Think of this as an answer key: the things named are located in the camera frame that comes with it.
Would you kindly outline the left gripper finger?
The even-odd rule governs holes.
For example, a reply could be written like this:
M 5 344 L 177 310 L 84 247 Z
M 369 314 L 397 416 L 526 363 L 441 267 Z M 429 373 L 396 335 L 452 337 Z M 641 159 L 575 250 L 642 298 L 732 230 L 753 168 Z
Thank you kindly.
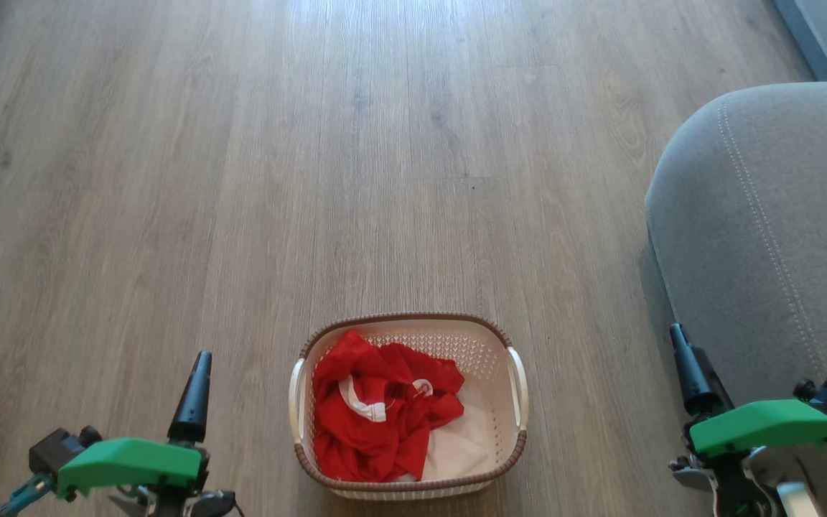
M 167 431 L 170 442 L 204 442 L 209 413 L 212 353 L 197 354 Z

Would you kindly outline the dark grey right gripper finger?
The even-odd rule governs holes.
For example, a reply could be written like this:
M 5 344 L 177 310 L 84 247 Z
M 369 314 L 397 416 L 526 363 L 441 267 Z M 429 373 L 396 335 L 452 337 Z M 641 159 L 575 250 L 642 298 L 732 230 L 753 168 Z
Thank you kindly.
M 734 409 L 719 374 L 706 351 L 694 345 L 683 325 L 669 329 L 683 408 L 693 423 L 713 418 Z

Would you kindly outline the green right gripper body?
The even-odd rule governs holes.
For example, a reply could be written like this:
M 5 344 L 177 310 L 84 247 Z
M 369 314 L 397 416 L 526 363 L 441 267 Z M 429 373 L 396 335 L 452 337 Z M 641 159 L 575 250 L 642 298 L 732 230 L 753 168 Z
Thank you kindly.
M 827 415 L 798 401 L 756 401 L 693 423 L 673 478 L 712 494 L 714 516 L 821 516 L 797 446 L 827 447 Z

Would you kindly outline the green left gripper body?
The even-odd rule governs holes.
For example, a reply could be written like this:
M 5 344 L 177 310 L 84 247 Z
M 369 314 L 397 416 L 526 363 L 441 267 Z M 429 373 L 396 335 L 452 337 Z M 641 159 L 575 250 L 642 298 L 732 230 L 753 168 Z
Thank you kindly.
M 133 437 L 105 439 L 57 472 L 57 497 L 68 503 L 113 487 L 113 503 L 128 516 L 228 516 L 232 490 L 205 490 L 209 455 L 194 445 Z

